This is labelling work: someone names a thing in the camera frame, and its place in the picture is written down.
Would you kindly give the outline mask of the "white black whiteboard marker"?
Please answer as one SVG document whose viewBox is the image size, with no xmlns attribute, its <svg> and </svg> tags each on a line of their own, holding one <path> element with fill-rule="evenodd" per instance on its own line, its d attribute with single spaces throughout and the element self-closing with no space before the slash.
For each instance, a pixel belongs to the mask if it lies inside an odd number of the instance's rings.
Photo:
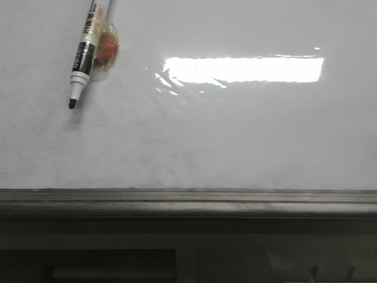
<svg viewBox="0 0 377 283">
<path fill-rule="evenodd" d="M 70 75 L 70 109 L 75 108 L 82 92 L 88 86 L 94 64 L 99 63 L 107 68 L 115 61 L 119 39 L 114 24 L 107 19 L 111 3 L 91 1 Z"/>
</svg>

